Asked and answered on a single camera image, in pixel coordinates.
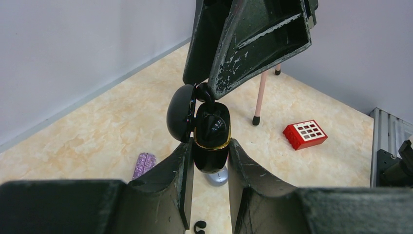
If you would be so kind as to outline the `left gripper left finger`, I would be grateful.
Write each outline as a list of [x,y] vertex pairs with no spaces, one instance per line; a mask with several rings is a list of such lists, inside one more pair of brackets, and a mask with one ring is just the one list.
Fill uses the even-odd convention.
[[148,172],[115,179],[15,180],[0,187],[3,234],[183,234],[190,229],[192,141]]

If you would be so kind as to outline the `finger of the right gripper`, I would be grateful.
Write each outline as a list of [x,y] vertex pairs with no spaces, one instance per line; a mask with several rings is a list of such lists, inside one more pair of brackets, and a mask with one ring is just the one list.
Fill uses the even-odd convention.
[[207,85],[220,99],[312,44],[311,0],[235,0],[227,16]]
[[184,84],[208,79],[232,0],[197,0]]

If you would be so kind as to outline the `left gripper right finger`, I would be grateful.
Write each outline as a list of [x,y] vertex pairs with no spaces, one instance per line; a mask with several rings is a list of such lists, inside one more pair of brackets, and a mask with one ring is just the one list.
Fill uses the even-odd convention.
[[235,234],[410,234],[413,192],[402,188],[298,188],[229,143]]

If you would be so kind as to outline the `lavender earbud charging case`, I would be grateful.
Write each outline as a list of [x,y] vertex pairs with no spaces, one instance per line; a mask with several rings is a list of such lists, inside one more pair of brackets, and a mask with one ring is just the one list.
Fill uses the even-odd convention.
[[213,174],[204,174],[207,182],[214,187],[220,187],[225,185],[228,182],[228,170],[224,166],[220,171]]

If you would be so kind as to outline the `black earbud case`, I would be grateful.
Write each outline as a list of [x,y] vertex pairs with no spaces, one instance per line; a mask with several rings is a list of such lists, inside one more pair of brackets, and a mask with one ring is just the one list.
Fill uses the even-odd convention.
[[229,109],[215,101],[215,110],[196,99],[195,84],[181,86],[167,110],[167,127],[176,140],[192,146],[192,158],[205,174],[220,171],[229,151],[231,124]]

